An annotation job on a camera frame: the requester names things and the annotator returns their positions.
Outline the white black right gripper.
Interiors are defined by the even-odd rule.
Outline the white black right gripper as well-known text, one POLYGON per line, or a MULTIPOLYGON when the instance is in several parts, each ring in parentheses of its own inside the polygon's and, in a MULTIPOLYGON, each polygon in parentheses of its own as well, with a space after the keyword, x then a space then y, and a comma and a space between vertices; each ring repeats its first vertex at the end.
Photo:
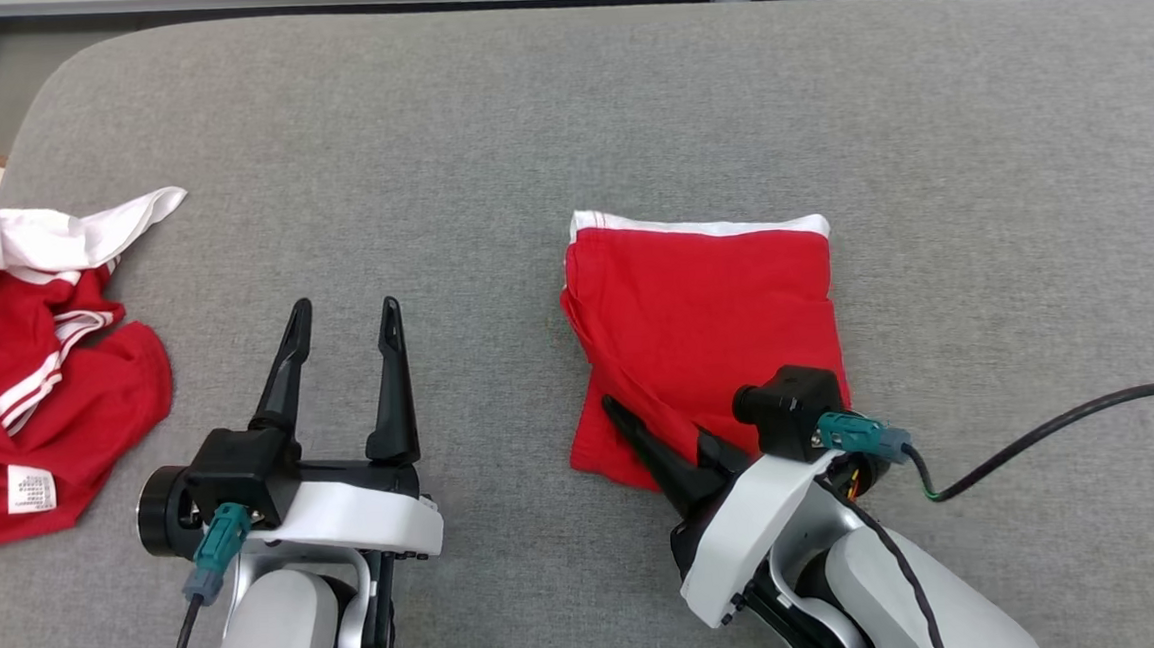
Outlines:
POLYGON ((680 592, 707 627, 742 611, 769 626, 900 618, 896 556, 853 507, 881 466, 840 451, 815 462, 763 455, 752 464, 706 427, 696 460, 685 460, 613 395, 602 409, 688 519, 672 541, 680 592), (739 477, 724 485, 724 476, 739 477))

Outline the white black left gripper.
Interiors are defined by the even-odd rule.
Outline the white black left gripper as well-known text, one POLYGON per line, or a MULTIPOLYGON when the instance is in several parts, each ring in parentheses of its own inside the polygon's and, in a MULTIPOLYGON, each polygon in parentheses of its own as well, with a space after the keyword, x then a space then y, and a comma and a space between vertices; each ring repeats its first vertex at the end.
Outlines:
MULTIPOLYGON (((278 527, 256 523, 241 555, 279 553, 290 559, 330 562, 344 553, 391 553, 395 559, 427 559, 443 549, 444 519, 436 502, 422 493, 415 464, 421 451, 411 386, 409 353, 396 297, 381 308, 379 351, 382 377, 377 414, 366 439, 369 461, 310 462, 278 527)), ((273 364, 269 369, 250 430, 282 429, 294 434, 304 363, 310 354, 310 299, 300 299, 288 315, 273 364)), ((186 466, 164 466, 147 479, 138 497, 138 538, 148 553, 190 559, 208 529, 187 485, 186 466)))

